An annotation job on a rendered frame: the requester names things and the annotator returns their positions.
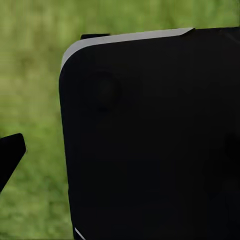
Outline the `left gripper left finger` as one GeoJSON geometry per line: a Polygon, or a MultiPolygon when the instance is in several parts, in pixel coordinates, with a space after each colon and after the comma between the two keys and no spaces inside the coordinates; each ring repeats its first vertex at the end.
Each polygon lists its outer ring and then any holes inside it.
{"type": "Polygon", "coordinates": [[[22,133],[0,138],[0,193],[26,152],[22,133]]]}

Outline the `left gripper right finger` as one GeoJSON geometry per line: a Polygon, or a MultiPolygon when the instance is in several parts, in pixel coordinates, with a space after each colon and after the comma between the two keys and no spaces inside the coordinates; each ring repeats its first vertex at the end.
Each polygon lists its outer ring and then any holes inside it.
{"type": "Polygon", "coordinates": [[[229,133],[227,135],[224,151],[240,173],[240,135],[229,133]]]}

